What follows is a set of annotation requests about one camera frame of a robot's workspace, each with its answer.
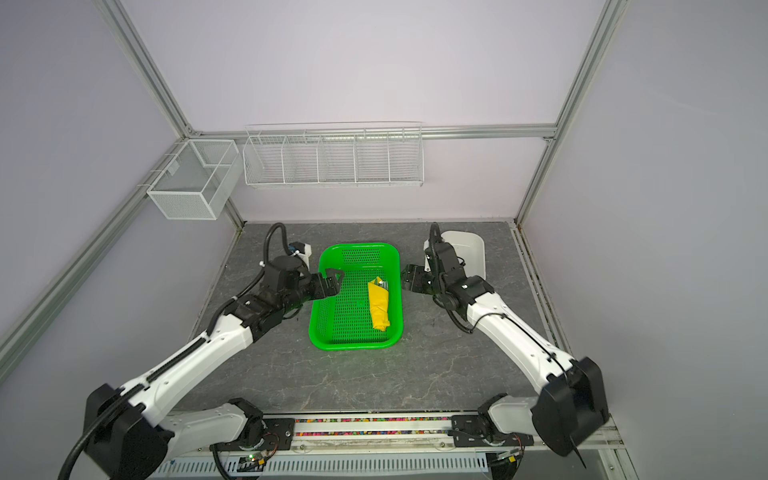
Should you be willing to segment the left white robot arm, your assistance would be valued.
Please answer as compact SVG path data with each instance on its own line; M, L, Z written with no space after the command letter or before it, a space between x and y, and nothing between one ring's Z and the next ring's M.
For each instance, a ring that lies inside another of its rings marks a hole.
M171 458L201 447L267 446L263 413L243 398L208 410L176 414L173 409L225 361L296 316L304 304L340 293L343 271L313 273L310 245L283 241L281 246L282 255L265 256L257 276L183 348L122 386L104 384L89 395L83 433L59 478L71 476L81 454L112 479L145 479Z

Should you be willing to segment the yellow paper napkin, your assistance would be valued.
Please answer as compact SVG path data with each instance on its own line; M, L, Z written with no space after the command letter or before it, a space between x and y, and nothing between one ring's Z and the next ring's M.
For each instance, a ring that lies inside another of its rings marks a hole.
M388 314L389 290L378 286L377 278L367 284L369 310L372 327L377 331L385 332L390 326Z

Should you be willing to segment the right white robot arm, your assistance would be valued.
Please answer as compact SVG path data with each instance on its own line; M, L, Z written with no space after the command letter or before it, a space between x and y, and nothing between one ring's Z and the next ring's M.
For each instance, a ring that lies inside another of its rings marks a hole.
M565 457L605 425L610 411L600 367L558 348L523 321L483 277L466 274L454 246L434 229L424 249L426 266L405 267L405 289L429 295L465 334L490 338L522 371L537 393L524 420L507 394L478 413L491 436L510 436L530 426L554 453Z

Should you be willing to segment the green plastic basket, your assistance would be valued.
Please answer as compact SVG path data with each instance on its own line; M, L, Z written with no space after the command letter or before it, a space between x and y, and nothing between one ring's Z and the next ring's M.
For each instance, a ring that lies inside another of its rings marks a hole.
M319 270L344 272L340 293L312 303L309 338L320 350L386 349L404 331L400 254L387 243L346 243L327 248ZM384 282L388 292L388 321L384 330L374 327L368 285Z

